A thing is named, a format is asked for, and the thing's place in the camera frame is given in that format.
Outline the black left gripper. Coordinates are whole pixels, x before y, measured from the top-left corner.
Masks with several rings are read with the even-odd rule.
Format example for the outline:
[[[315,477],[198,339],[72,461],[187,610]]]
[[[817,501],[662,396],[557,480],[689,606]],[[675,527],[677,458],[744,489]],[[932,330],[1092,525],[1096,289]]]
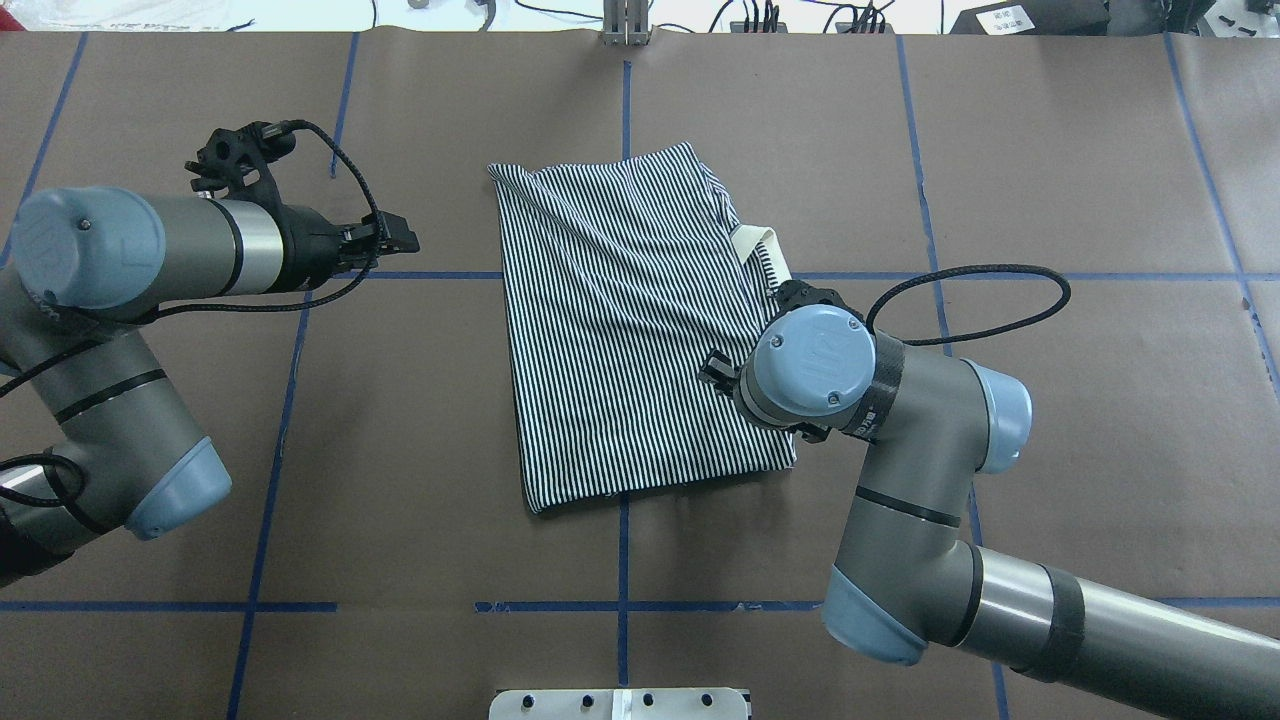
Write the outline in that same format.
[[[294,151],[300,131],[349,161],[312,122],[253,122],[215,129],[186,163],[193,174],[191,188],[230,228],[230,274],[220,296],[316,290],[335,275],[370,272],[381,258],[421,250],[407,219],[394,213],[370,211],[358,223],[338,224],[317,210],[285,202],[271,165]]]

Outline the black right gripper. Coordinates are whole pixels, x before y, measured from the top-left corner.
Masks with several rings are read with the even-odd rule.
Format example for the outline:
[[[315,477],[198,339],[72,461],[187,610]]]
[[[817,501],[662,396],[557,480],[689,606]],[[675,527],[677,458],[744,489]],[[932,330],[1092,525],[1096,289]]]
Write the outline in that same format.
[[[808,306],[822,305],[840,307],[847,313],[851,311],[851,307],[837,291],[818,288],[804,281],[785,281],[773,293],[773,300],[777,301],[780,310],[771,319],[771,324],[786,314]],[[782,420],[765,414],[763,410],[751,409],[748,402],[748,387],[742,380],[744,373],[744,365],[733,364],[726,354],[718,348],[712,348],[701,360],[701,365],[698,369],[698,380],[712,387],[718,396],[730,400],[739,415],[755,427],[799,434],[804,442],[810,445],[822,443],[828,439],[831,433],[829,427],[818,424],[817,421]]]

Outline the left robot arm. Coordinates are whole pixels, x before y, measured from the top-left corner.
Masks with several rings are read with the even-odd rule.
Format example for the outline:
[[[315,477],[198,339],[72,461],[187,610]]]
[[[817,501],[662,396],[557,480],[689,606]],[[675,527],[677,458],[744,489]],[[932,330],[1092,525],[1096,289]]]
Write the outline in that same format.
[[[320,138],[367,213],[339,224],[289,205],[271,164]],[[216,129],[186,163],[188,197],[61,187],[19,206],[3,268],[4,393],[32,386],[61,442],[3,461],[1,574],[12,585],[119,528],[152,541],[220,503],[230,474],[141,331],[188,313],[300,313],[325,299],[251,305],[417,252],[360,169],[308,120]]]

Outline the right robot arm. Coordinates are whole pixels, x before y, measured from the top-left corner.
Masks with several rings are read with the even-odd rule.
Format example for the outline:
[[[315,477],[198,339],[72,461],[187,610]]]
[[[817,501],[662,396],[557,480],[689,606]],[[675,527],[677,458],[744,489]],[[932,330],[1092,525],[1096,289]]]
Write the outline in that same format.
[[[867,443],[822,620],[841,644],[918,664],[940,644],[1162,717],[1275,719],[1277,641],[961,538],[977,474],[1010,469],[1033,405],[1014,377],[877,325],[891,299],[973,275],[901,282],[867,313],[786,281],[742,361],[719,350],[698,377],[746,421],[812,443]]]

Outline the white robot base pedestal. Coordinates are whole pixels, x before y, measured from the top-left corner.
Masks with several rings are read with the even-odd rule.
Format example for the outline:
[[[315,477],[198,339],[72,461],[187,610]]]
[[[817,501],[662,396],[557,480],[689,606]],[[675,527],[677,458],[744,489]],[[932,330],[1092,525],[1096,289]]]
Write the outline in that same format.
[[[753,719],[749,691],[731,687],[508,689],[489,719]]]

